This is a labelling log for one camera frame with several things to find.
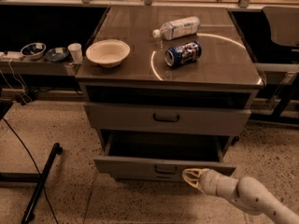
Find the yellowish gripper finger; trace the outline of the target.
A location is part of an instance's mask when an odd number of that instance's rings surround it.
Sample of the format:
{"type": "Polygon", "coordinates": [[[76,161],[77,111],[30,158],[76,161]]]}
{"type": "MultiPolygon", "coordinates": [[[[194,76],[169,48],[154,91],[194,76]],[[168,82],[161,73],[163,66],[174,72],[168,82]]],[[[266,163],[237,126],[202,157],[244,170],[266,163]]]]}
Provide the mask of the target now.
{"type": "Polygon", "coordinates": [[[201,178],[204,173],[207,172],[207,169],[199,169],[199,168],[188,168],[182,171],[182,177],[186,183],[192,186],[195,189],[201,189],[201,178]]]}

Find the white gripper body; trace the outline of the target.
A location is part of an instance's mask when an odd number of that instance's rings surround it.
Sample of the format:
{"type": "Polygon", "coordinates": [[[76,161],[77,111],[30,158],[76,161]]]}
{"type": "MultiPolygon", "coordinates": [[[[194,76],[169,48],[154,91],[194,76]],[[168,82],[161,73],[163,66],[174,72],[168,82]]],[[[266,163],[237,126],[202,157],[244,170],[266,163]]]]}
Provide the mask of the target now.
{"type": "Polygon", "coordinates": [[[222,197],[227,201],[233,201],[238,197],[237,183],[237,179],[214,170],[204,171],[200,177],[201,190],[206,195],[222,197]]]}

